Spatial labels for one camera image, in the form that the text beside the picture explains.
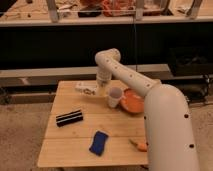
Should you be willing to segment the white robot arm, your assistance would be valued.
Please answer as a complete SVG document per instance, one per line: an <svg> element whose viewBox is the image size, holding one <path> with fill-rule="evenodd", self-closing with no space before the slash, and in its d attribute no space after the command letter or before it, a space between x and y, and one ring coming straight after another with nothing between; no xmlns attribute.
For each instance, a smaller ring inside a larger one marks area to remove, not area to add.
<svg viewBox="0 0 213 171"><path fill-rule="evenodd" d="M191 116L183 93L120 63L115 49L98 52L96 80L106 86L111 77L144 98L144 124L149 171L200 171Z"/></svg>

